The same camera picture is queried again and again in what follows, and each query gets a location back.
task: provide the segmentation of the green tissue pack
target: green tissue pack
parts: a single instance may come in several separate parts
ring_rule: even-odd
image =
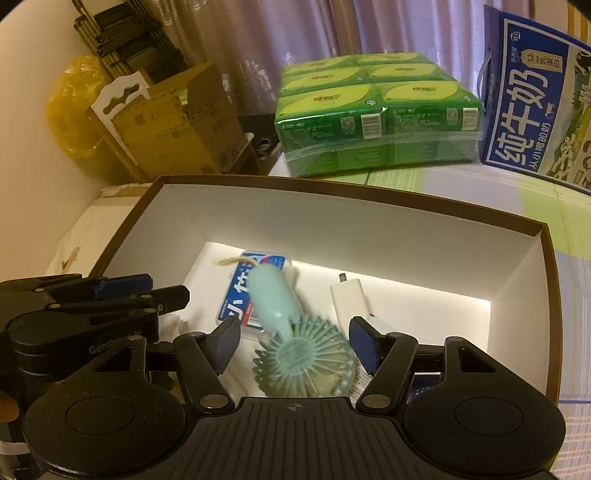
[[[351,66],[283,77],[281,96],[346,85],[369,83],[365,68]]]
[[[471,161],[481,110],[419,53],[358,55],[286,67],[275,127],[291,174],[318,176]]]
[[[434,63],[393,63],[365,67],[372,82],[408,82],[410,80],[453,80]]]
[[[283,148],[291,153],[292,174],[311,176],[383,165],[386,146],[366,141],[385,132],[384,110],[380,94],[369,83],[279,98],[275,127]]]

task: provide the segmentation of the blue and white package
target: blue and white package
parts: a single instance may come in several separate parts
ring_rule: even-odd
[[[290,260],[283,255],[267,254],[262,252],[241,253],[242,257],[251,257],[259,263],[270,263],[283,270],[287,278],[287,283],[293,286],[294,275],[291,269]],[[222,306],[217,314],[217,322],[222,322],[228,317],[237,316],[242,327],[250,327],[256,332],[262,332],[261,323],[258,320],[256,311],[252,304],[251,295],[246,286],[249,272],[254,265],[247,262],[240,262],[230,280],[230,285],[226,296],[223,299]]]
[[[481,161],[591,194],[591,47],[485,5]]]

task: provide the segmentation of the open box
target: open box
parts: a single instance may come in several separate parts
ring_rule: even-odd
[[[178,314],[189,330],[210,332],[234,269],[216,262],[247,249],[291,258],[308,313],[336,321],[330,285],[346,272],[361,279],[382,333],[431,344],[463,336],[558,399],[562,329],[550,234],[510,213],[315,180],[161,177],[91,274],[184,284],[191,300]],[[230,363],[243,395],[261,395],[257,346],[242,339]]]

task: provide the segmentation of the metal screw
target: metal screw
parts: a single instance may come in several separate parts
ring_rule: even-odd
[[[372,393],[361,399],[361,403],[367,408],[386,408],[390,405],[390,399],[386,395],[380,393]]]
[[[199,403],[205,408],[211,408],[212,410],[216,408],[224,408],[228,405],[230,401],[225,395],[220,395],[217,393],[211,393],[209,395],[205,395],[201,397]]]

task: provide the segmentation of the pink curtain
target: pink curtain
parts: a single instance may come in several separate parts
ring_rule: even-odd
[[[419,51],[470,90],[483,5],[530,16],[528,0],[146,0],[189,64],[210,60],[241,114],[273,113],[281,68],[350,53]]]
[[[527,0],[355,0],[363,53],[419,51],[476,92],[485,4],[530,16]]]

